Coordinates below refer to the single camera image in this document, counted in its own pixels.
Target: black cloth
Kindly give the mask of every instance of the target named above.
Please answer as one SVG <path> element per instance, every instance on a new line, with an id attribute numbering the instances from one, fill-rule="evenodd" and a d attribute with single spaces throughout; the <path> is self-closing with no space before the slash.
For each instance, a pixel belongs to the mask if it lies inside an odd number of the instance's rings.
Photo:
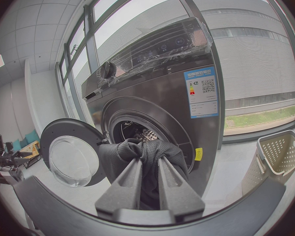
<path id="1" fill-rule="evenodd" d="M 162 140 L 140 142 L 135 138 L 120 144 L 99 146 L 99 158 L 110 183 L 122 173 L 135 157 L 142 161 L 141 205 L 144 210 L 159 209 L 158 159 L 166 156 L 169 162 L 188 181 L 188 168 L 180 148 Z"/>

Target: laundry basket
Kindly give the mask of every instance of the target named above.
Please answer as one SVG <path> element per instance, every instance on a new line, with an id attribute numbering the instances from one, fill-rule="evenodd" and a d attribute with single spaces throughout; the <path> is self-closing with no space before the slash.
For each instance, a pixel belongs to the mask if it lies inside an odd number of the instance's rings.
<path id="1" fill-rule="evenodd" d="M 242 180 L 243 195 L 268 176 L 285 183 L 295 170 L 295 133 L 279 132 L 258 139 L 254 159 Z"/>

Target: table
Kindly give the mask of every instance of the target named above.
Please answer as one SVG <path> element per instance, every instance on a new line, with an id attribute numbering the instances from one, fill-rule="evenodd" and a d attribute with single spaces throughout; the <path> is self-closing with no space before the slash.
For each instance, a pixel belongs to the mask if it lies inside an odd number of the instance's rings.
<path id="1" fill-rule="evenodd" d="M 32 152 L 32 155 L 26 156 L 24 158 L 29 158 L 30 160 L 27 162 L 25 168 L 31 167 L 34 163 L 37 163 L 41 159 L 40 155 L 40 144 L 39 141 L 34 141 L 22 148 L 20 152 Z"/>

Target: corrugated metal facade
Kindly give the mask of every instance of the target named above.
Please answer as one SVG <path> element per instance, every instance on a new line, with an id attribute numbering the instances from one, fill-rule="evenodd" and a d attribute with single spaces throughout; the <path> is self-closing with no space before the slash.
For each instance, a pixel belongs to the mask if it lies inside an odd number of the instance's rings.
<path id="1" fill-rule="evenodd" d="M 262 105 L 245 107 L 245 108 L 226 109 L 225 115 L 226 116 L 244 115 L 249 113 L 264 112 L 268 110 L 284 108 L 284 107 L 293 106 L 293 105 L 295 105 L 295 99 L 278 101 L 274 103 L 262 104 Z"/>
<path id="2" fill-rule="evenodd" d="M 279 19 L 273 8 L 261 0 L 194 0 L 200 10 L 243 9 Z M 162 2 L 130 20 L 99 48 L 102 64 L 120 49 L 145 33 L 186 18 L 178 0 Z M 282 24 L 268 18 L 244 13 L 217 13 L 204 16 L 210 29 L 253 27 L 287 36 Z M 223 71 L 225 100 L 295 91 L 295 60 L 289 44 L 265 37 L 238 36 L 215 39 Z M 295 100 L 226 110 L 238 115 L 295 104 Z"/>

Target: control knob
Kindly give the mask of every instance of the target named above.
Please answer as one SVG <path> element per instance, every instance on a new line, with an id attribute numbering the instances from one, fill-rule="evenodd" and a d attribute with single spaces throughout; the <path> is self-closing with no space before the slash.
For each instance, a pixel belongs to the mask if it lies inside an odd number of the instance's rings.
<path id="1" fill-rule="evenodd" d="M 116 66 L 109 61 L 104 62 L 101 65 L 101 77 L 103 79 L 109 79 L 114 75 L 116 75 Z"/>

